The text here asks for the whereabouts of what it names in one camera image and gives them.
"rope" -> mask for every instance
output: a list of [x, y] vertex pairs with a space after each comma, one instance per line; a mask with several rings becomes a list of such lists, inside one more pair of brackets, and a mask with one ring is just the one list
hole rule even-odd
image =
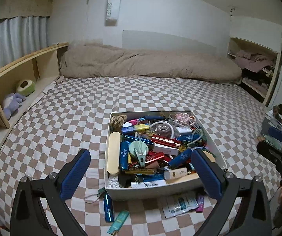
[[114, 129], [121, 128], [124, 125], [124, 123], [126, 122], [127, 118], [128, 117], [126, 115], [113, 116], [111, 117], [109, 124]]

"bedsheet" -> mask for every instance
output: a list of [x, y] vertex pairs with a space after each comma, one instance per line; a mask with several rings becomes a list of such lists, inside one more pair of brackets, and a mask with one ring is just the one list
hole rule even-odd
[[[72, 199], [66, 203], [88, 235], [107, 235], [103, 200], [93, 204], [104, 186], [104, 151], [111, 112], [191, 110], [200, 119], [237, 177], [263, 178], [268, 198], [279, 186], [275, 166], [256, 152], [254, 138], [264, 117], [263, 105], [237, 85], [190, 79], [89, 78], [66, 79], [56, 85], [15, 125], [0, 151], [0, 223], [9, 227], [11, 207], [22, 176], [45, 178], [58, 172], [87, 148], [91, 165]], [[238, 210], [237, 199], [223, 232]], [[62, 235], [42, 199], [53, 231]], [[130, 216], [118, 235], [194, 235], [216, 201], [206, 197], [203, 213], [166, 219], [156, 199], [114, 202], [115, 216]]]

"curtain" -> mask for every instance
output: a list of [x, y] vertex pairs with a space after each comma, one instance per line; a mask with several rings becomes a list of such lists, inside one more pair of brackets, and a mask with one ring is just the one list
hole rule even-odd
[[0, 68], [46, 48], [48, 17], [15, 17], [0, 22]]

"screw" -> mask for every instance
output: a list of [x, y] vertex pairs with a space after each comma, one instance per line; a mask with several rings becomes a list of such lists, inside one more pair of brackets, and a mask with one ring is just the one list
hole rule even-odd
[[27, 177], [22, 177], [21, 179], [20, 179], [20, 181], [22, 182], [22, 183], [25, 183], [26, 181], [27, 181]]
[[226, 178], [233, 178], [234, 174], [232, 172], [225, 173]]
[[49, 177], [50, 179], [54, 179], [54, 178], [56, 178], [56, 176], [57, 176], [57, 173], [51, 172], [48, 177]]
[[262, 181], [262, 178], [261, 178], [261, 176], [255, 176], [255, 180], [256, 180], [257, 182], [261, 182], [261, 181]]

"plush toy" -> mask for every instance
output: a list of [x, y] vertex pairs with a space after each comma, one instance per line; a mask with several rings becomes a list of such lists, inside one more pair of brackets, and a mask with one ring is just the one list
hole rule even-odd
[[7, 95], [3, 101], [3, 111], [7, 120], [10, 119], [11, 115], [17, 111], [19, 108], [19, 103], [25, 100], [25, 96], [22, 96], [19, 93], [11, 93]]

